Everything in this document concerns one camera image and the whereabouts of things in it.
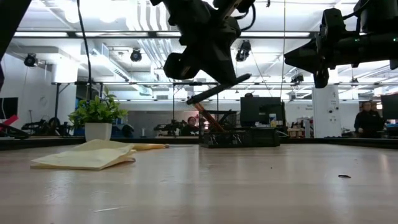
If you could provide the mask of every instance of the small black debris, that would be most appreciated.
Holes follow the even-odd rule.
[[[339,175],[340,178],[351,178],[349,175]]]

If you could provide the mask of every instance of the white wall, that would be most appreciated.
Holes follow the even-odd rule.
[[[217,110],[215,101],[205,101],[202,105],[207,110]],[[173,103],[171,101],[137,101],[137,102],[121,102],[121,108],[129,111],[172,111]],[[238,101],[220,102],[219,110],[240,111],[241,105]],[[176,102],[176,111],[196,111],[193,106],[187,105],[186,102]],[[312,117],[313,108],[312,101],[291,101],[285,103],[286,121],[296,122],[297,118]],[[341,127],[354,130],[355,116],[359,113],[358,102],[340,102]]]
[[[55,86],[51,85],[52,73],[42,68],[28,68],[23,61],[6,54],[1,62],[5,81],[0,98],[18,97],[18,121],[12,126],[21,128],[32,120],[54,117]]]

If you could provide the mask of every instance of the table surface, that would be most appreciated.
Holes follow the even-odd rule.
[[[2,224],[398,220],[398,151],[178,146],[102,171],[29,169],[31,159],[68,148],[0,152]]]

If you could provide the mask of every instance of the white pillar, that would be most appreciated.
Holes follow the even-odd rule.
[[[66,83],[77,81],[78,64],[72,60],[65,59],[60,61],[58,64],[53,65],[53,82]],[[66,85],[60,86],[60,91],[66,87]],[[61,124],[68,121],[68,115],[75,110],[76,101],[76,85],[69,85],[59,93],[58,99],[58,119]]]
[[[312,89],[314,133],[316,138],[341,136],[338,86]]]

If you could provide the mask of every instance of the ceiling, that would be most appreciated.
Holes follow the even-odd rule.
[[[266,0],[256,1],[257,16],[256,22],[249,31],[281,33],[283,35],[295,35],[290,32],[310,32],[317,31],[322,18],[323,10],[330,7],[337,7],[344,14],[352,12],[358,0],[272,0],[271,6],[266,7]],[[46,31],[46,32],[79,32],[81,30],[76,20],[75,0],[33,0],[29,10],[25,14],[19,26],[19,32]],[[155,31],[178,31],[175,27],[170,27],[167,23],[168,12],[162,5],[153,7],[146,0],[81,0],[81,10],[85,30],[87,32],[132,32],[137,30]],[[250,24],[252,13],[244,19],[239,20],[240,27]],[[347,29],[354,30],[356,20],[354,18],[346,21]],[[306,83],[313,81],[312,74],[283,63],[283,54],[303,44],[309,39],[248,39],[252,45],[252,52],[245,62],[234,63],[236,73],[242,75],[251,73],[252,78],[247,82],[270,82],[281,83],[282,77],[290,82],[292,75],[302,73]],[[161,72],[162,65],[166,56],[171,52],[182,52],[182,47],[178,39],[132,39],[132,38],[113,38],[103,37],[91,40],[96,45],[104,44],[109,49],[109,59],[121,70],[128,73],[131,80],[135,82],[172,82]],[[231,54],[234,58],[236,49],[240,46],[242,39],[238,39],[231,47]],[[86,57],[81,53],[81,39],[70,38],[14,38],[12,44],[18,47],[27,46],[54,46],[62,49],[72,57],[76,58],[82,65],[86,63]],[[140,48],[142,60],[132,62],[129,58],[135,48]],[[396,81],[397,71],[390,71],[384,68],[389,62],[364,63],[359,68],[351,69],[350,66],[339,66],[338,82],[349,82],[352,77],[359,78],[360,82],[374,83],[379,81]],[[80,77],[87,76],[85,69],[80,69]],[[113,74],[101,68],[100,65],[93,65],[94,79],[103,82],[119,81]],[[200,72],[196,77],[213,82],[207,74]],[[114,91],[133,91],[128,86],[110,85]],[[274,95],[297,92],[299,89],[302,94],[310,93],[308,87],[283,86],[280,85],[246,85],[237,86],[235,89],[256,91],[256,93],[269,94],[267,89],[273,89]],[[352,88],[351,86],[341,86],[342,90]],[[369,93],[377,86],[367,86],[358,93]]]

